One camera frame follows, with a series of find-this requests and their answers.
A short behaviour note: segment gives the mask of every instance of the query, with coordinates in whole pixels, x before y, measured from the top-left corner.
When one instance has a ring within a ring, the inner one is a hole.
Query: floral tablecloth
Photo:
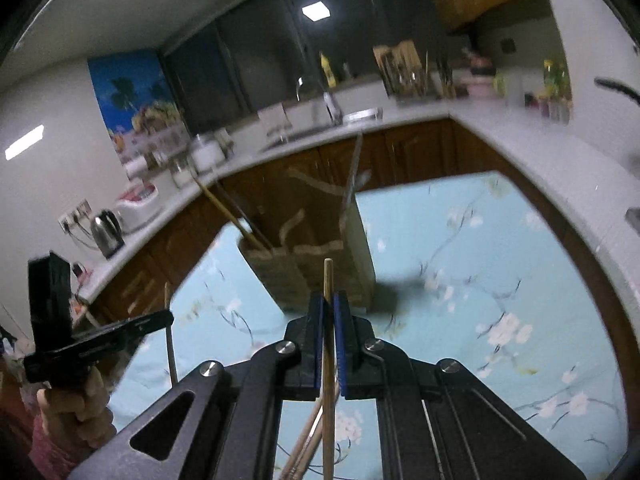
[[[475,371],[589,479],[626,450],[616,359],[596,307],[543,219],[497,173],[356,196],[374,266],[376,335],[409,357],[451,357]],[[278,341],[283,314],[226,226],[172,301],[178,375],[200,362],[230,365]],[[163,333],[133,357],[110,407],[122,428],[170,386]],[[285,402],[275,477],[311,409]],[[382,478],[373,400],[340,400],[338,479]],[[305,479],[321,475],[320,453]]]

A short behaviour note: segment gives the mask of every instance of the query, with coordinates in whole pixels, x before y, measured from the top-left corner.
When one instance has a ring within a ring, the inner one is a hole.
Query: electric kettle
[[[122,229],[113,211],[103,209],[91,220],[91,234],[105,258],[111,258],[124,245]]]

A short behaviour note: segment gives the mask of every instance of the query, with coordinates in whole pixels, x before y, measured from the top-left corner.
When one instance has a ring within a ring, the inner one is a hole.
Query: power outlet
[[[90,214],[91,206],[89,206],[89,202],[85,199],[82,200],[82,202],[79,203],[75,208],[67,211],[60,218],[58,218],[58,224],[60,224],[60,227],[66,233],[74,225],[78,224],[78,222],[82,218],[89,218]]]

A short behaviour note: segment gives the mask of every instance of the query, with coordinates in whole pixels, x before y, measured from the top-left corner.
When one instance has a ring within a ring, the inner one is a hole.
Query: pink container
[[[495,99],[498,97],[494,90],[494,78],[491,76],[465,77],[461,79],[461,83],[466,85],[469,97],[474,99]]]

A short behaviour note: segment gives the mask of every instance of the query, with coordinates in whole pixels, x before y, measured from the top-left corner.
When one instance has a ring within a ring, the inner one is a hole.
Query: human hand
[[[81,392],[51,388],[38,391],[42,429],[51,441],[71,454],[88,454],[116,434],[109,394],[97,368],[92,367]]]

